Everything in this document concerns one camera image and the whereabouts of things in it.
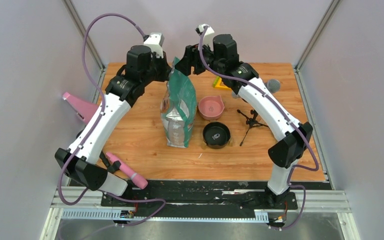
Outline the green dog food bag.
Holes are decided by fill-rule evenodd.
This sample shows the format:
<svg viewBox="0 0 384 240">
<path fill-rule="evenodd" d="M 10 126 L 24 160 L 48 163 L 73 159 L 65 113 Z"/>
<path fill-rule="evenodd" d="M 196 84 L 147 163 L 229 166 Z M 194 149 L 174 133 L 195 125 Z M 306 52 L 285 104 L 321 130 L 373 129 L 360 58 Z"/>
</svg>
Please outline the green dog food bag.
<svg viewBox="0 0 384 240">
<path fill-rule="evenodd" d="M 160 118 L 167 145 L 187 148 L 194 128 L 197 97 L 190 78 L 175 68 L 179 61 L 178 57 L 173 59 L 166 92 L 160 104 Z"/>
</svg>

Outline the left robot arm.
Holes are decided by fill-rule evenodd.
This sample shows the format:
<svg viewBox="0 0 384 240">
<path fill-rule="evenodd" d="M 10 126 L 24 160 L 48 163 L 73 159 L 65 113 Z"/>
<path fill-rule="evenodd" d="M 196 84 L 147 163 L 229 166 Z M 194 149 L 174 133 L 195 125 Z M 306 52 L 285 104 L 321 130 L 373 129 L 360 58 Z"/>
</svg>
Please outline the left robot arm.
<svg viewBox="0 0 384 240">
<path fill-rule="evenodd" d="M 122 117 L 133 107 L 153 81 L 165 82 L 171 67 L 160 46 L 133 46 L 126 64 L 109 81 L 101 104 L 81 134 L 68 148 L 59 148 L 55 159 L 64 175 L 91 191 L 114 194 L 120 206 L 129 206 L 133 193 L 128 183 L 97 165 L 101 152 Z"/>
</svg>

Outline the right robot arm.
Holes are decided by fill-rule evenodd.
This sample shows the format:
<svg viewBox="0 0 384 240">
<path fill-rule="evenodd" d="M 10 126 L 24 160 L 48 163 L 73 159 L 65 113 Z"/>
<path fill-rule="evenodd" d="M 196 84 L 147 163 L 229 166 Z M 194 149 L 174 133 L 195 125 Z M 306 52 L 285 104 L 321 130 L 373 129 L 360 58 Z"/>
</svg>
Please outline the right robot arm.
<svg viewBox="0 0 384 240">
<path fill-rule="evenodd" d="M 240 60 L 237 43 L 230 34 L 210 38 L 212 46 L 203 42 L 185 47 L 175 68 L 189 76 L 208 70 L 222 78 L 225 86 L 250 104 L 271 130 L 276 144 L 268 149 L 273 162 L 267 183 L 266 204 L 278 209 L 286 201 L 291 172 L 305 150 L 309 150 L 313 127 L 293 117 L 269 92 L 257 71 Z"/>
</svg>

